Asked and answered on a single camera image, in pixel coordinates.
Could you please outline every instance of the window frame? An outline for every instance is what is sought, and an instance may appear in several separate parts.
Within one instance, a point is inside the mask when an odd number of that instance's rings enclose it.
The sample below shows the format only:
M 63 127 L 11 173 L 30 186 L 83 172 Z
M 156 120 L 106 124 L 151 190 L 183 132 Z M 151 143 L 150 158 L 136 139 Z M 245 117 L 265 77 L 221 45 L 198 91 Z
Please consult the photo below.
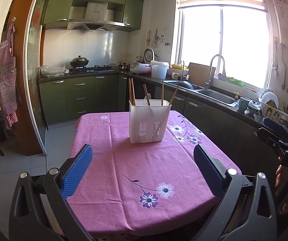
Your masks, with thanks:
M 266 0 L 263 0 L 263 3 L 266 5 L 266 10 L 261 10 L 257 8 L 251 8 L 246 6 L 239 6 L 239 5 L 227 5 L 227 4 L 206 4 L 206 5 L 194 5 L 194 6 L 187 6 L 186 8 L 191 7 L 200 7 L 200 6 L 219 6 L 220 7 L 220 47 L 219 47 L 219 54 L 222 53 L 222 46 L 223 46 L 223 7 L 225 6 L 233 6 L 233 7 L 242 7 L 242 8 L 250 8 L 254 10 L 260 10 L 264 11 L 266 13 L 266 22 L 267 22 L 267 28 L 269 32 L 269 45 L 268 45 L 268 63 L 266 68 L 266 76 L 265 76 L 265 83 L 263 85 L 263 89 L 256 87 L 252 84 L 244 83 L 244 88 L 250 89 L 257 93 L 262 93 L 263 90 L 267 89 L 269 87 L 270 79 L 271 79 L 271 71 L 272 71 L 272 62 L 273 62 L 273 32 L 272 32 L 272 24 L 271 24 L 271 17 L 270 12 L 268 10 L 267 2 Z M 179 18 L 179 29 L 178 29 L 178 39 L 177 39 L 177 46 L 176 46 L 176 56 L 175 56 L 175 62 L 177 64 L 180 64 L 182 61 L 182 48 L 183 48 L 183 33 L 184 33 L 184 27 L 185 27 L 185 8 L 179 8 L 180 9 L 180 18 Z M 220 57 L 218 57 L 216 71 L 214 75 L 217 75 L 220 71 Z

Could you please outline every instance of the checkered apron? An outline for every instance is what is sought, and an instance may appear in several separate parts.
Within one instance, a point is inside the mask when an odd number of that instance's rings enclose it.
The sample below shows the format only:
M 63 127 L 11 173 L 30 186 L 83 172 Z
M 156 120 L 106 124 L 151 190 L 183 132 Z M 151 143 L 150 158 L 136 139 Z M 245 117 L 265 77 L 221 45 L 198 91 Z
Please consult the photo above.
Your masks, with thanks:
M 0 44 L 0 104 L 8 129 L 18 121 L 15 110 L 21 102 L 16 84 L 16 57 L 12 55 L 14 32 L 14 22 L 11 22 L 7 38 Z

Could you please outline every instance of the cutting board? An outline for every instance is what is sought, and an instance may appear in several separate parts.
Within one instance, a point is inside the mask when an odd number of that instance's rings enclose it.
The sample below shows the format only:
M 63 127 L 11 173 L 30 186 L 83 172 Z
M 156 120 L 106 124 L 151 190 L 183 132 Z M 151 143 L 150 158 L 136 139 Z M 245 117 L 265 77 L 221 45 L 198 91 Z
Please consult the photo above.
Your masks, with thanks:
M 195 85 L 205 87 L 205 82 L 208 78 L 209 66 L 190 62 L 188 65 L 188 81 Z M 214 77 L 216 68 L 212 67 L 211 77 Z

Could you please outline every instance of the rice cooker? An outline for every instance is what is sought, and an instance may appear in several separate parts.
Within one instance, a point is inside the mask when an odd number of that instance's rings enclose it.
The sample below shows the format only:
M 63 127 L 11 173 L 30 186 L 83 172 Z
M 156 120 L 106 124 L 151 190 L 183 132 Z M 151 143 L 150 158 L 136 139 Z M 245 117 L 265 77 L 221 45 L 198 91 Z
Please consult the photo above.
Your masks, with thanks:
M 148 74 L 150 67 L 147 63 L 133 62 L 129 70 L 135 74 Z

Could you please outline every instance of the metal screw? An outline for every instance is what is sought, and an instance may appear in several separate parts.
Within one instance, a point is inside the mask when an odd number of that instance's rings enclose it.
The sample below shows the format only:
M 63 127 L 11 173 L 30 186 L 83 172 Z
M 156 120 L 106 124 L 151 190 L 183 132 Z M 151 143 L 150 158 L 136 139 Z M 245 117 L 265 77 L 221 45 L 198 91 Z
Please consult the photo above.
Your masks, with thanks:
M 27 176 L 28 176 L 27 172 L 22 172 L 22 173 L 20 174 L 20 177 L 21 177 L 21 178 L 26 178 Z
M 230 175 L 236 175 L 236 174 L 237 174 L 237 171 L 236 171 L 236 169 L 234 169 L 234 168 L 229 168 L 229 169 L 227 170 L 227 172 L 228 172 Z
M 49 170 L 49 174 L 50 175 L 56 175 L 58 173 L 58 169 L 57 168 L 52 168 Z
M 265 179 L 265 177 L 266 177 L 263 172 L 260 172 L 260 173 L 258 174 L 258 176 L 259 176 L 259 178 L 262 178 L 262 179 Z

